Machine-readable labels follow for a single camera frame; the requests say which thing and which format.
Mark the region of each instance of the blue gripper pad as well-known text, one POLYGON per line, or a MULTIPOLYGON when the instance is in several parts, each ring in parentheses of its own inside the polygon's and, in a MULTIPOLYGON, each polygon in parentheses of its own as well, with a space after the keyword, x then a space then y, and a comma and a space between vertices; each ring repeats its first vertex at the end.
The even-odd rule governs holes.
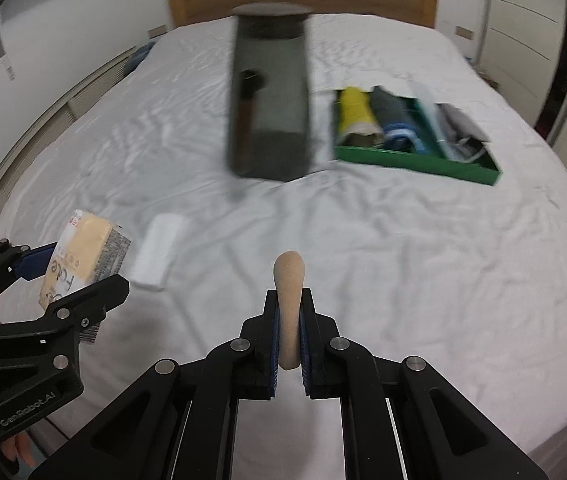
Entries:
POLYGON ((275 308, 273 320, 273 349, 270 352, 270 397, 275 397, 277 389, 277 371, 279 369, 279 305, 275 308))
POLYGON ((310 351, 308 351, 308 333, 306 330, 306 322, 299 310, 299 342, 301 346, 301 378, 303 379, 303 386, 306 388, 306 395, 310 395, 310 378, 312 377, 310 371, 310 351))
POLYGON ((28 254, 21 259, 20 264, 15 267, 15 276, 23 278, 27 282, 43 276, 56 245, 57 243, 48 244, 28 251, 28 254))

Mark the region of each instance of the wrinkled white sheet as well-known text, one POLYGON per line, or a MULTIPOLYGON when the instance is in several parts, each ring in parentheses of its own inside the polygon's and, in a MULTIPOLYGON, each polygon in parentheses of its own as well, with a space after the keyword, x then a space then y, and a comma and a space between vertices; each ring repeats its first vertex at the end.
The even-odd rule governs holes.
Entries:
MULTIPOLYGON (((567 423, 567 173, 439 32, 374 16, 309 22, 315 172, 287 184, 225 168, 231 19, 167 34, 141 66, 17 184, 0 237, 57 239, 89 210, 141 241, 154 216, 188 218, 162 292, 134 285, 81 346, 85 392, 52 415, 73 433, 163 357, 199 359, 260 313, 272 264, 298 250, 318 312, 376 355, 418 354, 525 451, 567 423), (327 89, 425 83, 493 139, 495 187, 329 162, 327 89)), ((122 274, 134 260, 133 242, 122 274)), ((0 319, 41 314, 38 284, 0 319)), ((343 478, 337 401, 280 372, 272 402, 243 402, 233 478, 343 478)))

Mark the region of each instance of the black container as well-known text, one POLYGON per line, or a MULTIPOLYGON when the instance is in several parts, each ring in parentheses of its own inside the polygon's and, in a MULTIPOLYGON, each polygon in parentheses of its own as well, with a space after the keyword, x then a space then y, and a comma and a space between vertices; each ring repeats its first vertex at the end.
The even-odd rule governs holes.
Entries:
POLYGON ((227 160, 244 177, 289 181, 310 165, 307 7, 248 4, 238 16, 227 160))

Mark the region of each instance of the barcode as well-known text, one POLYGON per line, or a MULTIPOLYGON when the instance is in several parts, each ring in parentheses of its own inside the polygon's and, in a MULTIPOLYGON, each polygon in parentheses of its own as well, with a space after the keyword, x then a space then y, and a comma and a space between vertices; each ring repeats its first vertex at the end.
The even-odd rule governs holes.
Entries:
POLYGON ((101 323, 95 323, 93 326, 88 327, 86 330, 80 332, 80 341, 92 345, 97 339, 97 332, 99 331, 101 323))
POLYGON ((111 229, 95 266, 94 282, 119 272, 128 247, 130 247, 130 240, 115 229, 111 229))

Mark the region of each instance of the finger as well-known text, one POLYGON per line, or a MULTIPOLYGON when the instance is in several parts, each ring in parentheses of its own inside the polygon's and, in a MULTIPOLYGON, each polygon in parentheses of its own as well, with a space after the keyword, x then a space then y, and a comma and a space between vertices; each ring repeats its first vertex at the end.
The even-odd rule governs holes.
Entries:
POLYGON ((4 440, 0 445, 0 449, 3 455, 11 462, 17 459, 17 447, 14 436, 11 436, 8 440, 4 440))
POLYGON ((30 439, 26 433, 19 433, 16 437, 17 452, 21 459, 30 467, 35 467, 37 462, 30 447, 30 439))

